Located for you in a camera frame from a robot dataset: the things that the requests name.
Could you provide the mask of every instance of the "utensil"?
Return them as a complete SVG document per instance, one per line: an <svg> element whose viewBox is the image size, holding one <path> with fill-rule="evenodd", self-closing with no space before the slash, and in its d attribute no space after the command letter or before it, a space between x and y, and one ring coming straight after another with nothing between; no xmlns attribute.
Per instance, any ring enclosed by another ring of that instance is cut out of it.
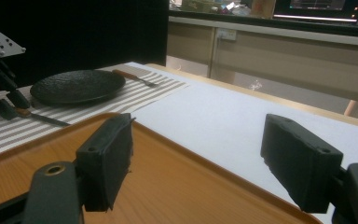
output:
<svg viewBox="0 0 358 224"><path fill-rule="evenodd" d="M123 72L123 71L120 71L120 70L117 70L117 69L113 70L112 73L113 74L119 74L119 75L121 75L123 77L129 78L129 79L132 79L132 80L141 81L148 87L157 87L158 86L157 83L149 82L147 80L144 80L144 79L141 79L141 78L137 77L136 75L126 73L126 72Z"/></svg>
<svg viewBox="0 0 358 224"><path fill-rule="evenodd" d="M79 70L46 77L30 93L45 105L74 105L111 99L125 84L124 77L111 72Z"/></svg>
<svg viewBox="0 0 358 224"><path fill-rule="evenodd" d="M38 114L34 114L31 111L27 110L27 109L22 109L22 108L17 108L15 107L14 110L17 112L17 114L21 117L21 118L32 118L32 119L37 119L49 124L53 124L56 126L60 126L60 127L66 127L69 126L69 123L57 120L57 119L52 119L52 118L48 118L45 117L43 115L38 115Z"/></svg>

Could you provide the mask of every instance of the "black round plate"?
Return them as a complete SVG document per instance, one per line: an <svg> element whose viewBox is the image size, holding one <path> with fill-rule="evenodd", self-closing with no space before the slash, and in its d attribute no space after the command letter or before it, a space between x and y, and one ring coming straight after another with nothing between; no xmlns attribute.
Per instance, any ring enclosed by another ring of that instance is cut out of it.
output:
<svg viewBox="0 0 358 224"><path fill-rule="evenodd" d="M112 72L80 70L44 78L30 92L43 104L80 104L113 98L125 84L124 77Z"/></svg>

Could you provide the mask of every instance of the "beige wall panel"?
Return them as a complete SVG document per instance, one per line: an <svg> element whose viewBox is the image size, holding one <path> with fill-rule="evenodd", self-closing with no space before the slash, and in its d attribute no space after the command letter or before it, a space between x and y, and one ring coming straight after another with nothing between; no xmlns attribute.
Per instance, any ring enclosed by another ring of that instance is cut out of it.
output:
<svg viewBox="0 0 358 224"><path fill-rule="evenodd" d="M358 101L358 47L237 32L218 40L214 64Z"/></svg>
<svg viewBox="0 0 358 224"><path fill-rule="evenodd" d="M167 54L192 62L208 64L211 52L212 29L206 26L170 22Z"/></svg>

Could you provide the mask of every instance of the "knife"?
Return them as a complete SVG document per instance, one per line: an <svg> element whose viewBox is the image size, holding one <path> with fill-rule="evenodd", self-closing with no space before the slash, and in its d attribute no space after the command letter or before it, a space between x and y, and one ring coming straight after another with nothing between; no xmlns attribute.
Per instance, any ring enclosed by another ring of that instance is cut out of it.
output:
<svg viewBox="0 0 358 224"><path fill-rule="evenodd" d="M22 109L22 108L17 108L15 107L14 110L16 110L17 114L21 117L21 118L32 118L32 119L37 119L49 124L53 124L55 126L59 126L59 127L66 127L69 126L69 123L57 120L57 119L51 119L48 117L45 117L43 115L38 115L38 114L34 114L31 111L27 110L27 109Z"/></svg>

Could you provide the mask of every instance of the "desk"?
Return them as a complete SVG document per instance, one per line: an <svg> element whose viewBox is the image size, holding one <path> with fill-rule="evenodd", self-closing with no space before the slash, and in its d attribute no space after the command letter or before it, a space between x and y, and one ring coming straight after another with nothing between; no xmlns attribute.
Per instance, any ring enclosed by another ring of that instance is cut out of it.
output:
<svg viewBox="0 0 358 224"><path fill-rule="evenodd" d="M259 155L267 113L295 120L342 151L344 168L358 162L358 119L153 64L129 65L189 84L132 112L137 122L289 203L293 201ZM331 212L315 216L329 223Z"/></svg>

